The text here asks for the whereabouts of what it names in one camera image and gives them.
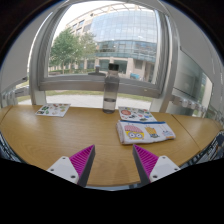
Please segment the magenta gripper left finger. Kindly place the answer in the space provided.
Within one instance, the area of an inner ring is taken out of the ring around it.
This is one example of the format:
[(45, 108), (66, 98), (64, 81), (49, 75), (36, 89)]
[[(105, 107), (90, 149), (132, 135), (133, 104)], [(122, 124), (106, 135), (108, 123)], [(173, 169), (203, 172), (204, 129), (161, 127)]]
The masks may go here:
[(85, 187), (94, 157), (95, 146), (91, 145), (70, 157), (60, 157), (47, 171), (81, 187)]

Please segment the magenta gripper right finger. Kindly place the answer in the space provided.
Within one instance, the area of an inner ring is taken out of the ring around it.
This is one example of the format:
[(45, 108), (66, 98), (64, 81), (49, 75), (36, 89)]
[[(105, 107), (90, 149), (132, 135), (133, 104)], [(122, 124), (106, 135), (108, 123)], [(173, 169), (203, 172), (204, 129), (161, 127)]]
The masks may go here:
[(146, 149), (134, 145), (133, 157), (142, 184), (149, 184), (180, 170), (167, 156), (156, 156)]

